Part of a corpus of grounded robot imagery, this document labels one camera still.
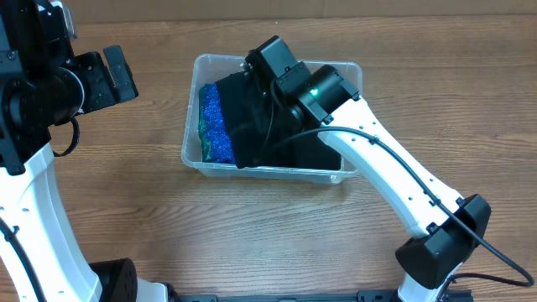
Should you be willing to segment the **blue sequin fabric bundle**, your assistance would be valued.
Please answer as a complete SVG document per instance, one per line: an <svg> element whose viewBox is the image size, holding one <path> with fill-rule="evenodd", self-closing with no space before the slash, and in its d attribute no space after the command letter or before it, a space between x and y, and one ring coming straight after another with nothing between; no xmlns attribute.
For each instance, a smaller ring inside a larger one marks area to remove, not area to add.
<svg viewBox="0 0 537 302"><path fill-rule="evenodd" d="M235 164L232 142L227 133L216 83L205 84L199 91L198 136L202 161Z"/></svg>

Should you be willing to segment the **black garment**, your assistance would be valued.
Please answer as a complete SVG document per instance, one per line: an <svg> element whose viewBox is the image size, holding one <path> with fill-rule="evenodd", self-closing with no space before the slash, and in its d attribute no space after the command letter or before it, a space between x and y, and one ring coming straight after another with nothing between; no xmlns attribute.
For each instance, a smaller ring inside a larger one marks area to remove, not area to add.
<svg viewBox="0 0 537 302"><path fill-rule="evenodd" d="M223 123L235 165L239 169L258 166L298 168L295 146L290 143L273 153L270 147L291 135L279 122L279 109L255 75L237 72L216 82Z"/></svg>
<svg viewBox="0 0 537 302"><path fill-rule="evenodd" d="M325 145L317 134L308 134L289 144L290 166L300 169L339 170L341 155Z"/></svg>

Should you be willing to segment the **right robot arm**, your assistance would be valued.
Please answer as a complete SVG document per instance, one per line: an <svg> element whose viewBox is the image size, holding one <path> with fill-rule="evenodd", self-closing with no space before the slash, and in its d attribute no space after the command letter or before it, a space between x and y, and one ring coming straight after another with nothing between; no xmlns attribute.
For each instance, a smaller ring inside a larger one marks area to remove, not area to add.
<svg viewBox="0 0 537 302"><path fill-rule="evenodd" d="M359 90L336 67L311 72L274 36L249 51L245 69L259 76L297 128L313 128L393 207L411 238L395 253L405 271L399 301L444 301L456 270L487 228L490 205L462 197L425 169L382 126Z"/></svg>

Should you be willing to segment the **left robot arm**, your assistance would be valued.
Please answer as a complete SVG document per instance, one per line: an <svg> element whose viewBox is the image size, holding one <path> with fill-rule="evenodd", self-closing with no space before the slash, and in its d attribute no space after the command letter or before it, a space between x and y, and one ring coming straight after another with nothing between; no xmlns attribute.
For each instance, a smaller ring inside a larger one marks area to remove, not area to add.
<svg viewBox="0 0 537 302"><path fill-rule="evenodd" d="M172 301L128 258L86 261L66 215L50 128L138 95L119 46L76 55L76 37L60 1L1 4L1 259L22 301Z"/></svg>

